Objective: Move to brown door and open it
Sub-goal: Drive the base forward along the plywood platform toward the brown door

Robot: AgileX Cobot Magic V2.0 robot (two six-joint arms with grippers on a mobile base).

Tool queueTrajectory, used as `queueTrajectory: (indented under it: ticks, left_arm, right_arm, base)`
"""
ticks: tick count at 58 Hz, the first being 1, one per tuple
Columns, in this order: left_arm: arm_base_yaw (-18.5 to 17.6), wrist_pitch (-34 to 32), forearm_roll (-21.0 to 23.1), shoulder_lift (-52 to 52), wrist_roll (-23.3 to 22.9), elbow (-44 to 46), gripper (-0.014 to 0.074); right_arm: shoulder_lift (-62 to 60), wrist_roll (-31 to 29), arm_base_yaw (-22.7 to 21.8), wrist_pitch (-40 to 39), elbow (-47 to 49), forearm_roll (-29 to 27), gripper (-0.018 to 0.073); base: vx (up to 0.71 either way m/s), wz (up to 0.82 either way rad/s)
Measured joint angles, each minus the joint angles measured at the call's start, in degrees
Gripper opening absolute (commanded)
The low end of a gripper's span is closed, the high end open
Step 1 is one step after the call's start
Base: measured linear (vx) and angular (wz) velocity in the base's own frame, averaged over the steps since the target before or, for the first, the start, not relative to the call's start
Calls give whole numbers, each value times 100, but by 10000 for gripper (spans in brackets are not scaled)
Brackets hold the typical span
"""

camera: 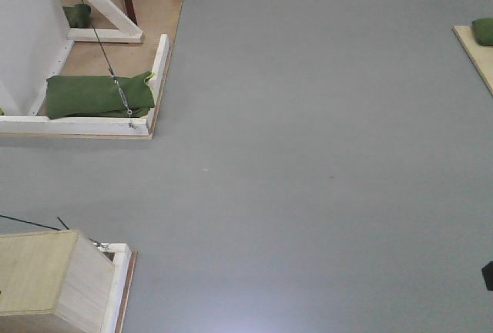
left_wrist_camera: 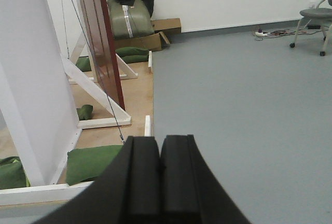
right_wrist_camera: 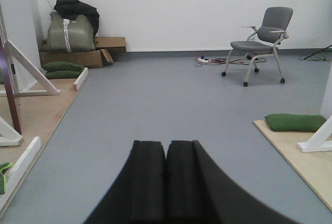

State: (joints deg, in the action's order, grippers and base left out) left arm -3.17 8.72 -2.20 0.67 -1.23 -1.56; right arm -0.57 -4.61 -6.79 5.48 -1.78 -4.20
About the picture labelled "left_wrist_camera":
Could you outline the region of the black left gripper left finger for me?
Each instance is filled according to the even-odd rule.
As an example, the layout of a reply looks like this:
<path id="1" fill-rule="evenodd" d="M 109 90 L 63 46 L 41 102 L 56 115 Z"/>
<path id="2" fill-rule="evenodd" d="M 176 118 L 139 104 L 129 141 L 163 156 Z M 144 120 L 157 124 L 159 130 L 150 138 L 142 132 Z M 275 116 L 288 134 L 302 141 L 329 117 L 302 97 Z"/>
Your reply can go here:
<path id="1" fill-rule="evenodd" d="M 88 188 L 37 223 L 160 223 L 159 165 L 154 137 L 129 136 Z"/>

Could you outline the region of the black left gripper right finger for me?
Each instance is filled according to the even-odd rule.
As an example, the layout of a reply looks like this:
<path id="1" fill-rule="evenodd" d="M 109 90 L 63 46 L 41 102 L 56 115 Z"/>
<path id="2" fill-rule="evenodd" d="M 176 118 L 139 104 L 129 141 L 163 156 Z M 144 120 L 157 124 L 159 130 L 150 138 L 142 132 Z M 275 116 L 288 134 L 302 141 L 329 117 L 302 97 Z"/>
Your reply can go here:
<path id="1" fill-rule="evenodd" d="M 161 148 L 164 223 L 249 223 L 205 162 L 193 135 L 168 135 Z"/>

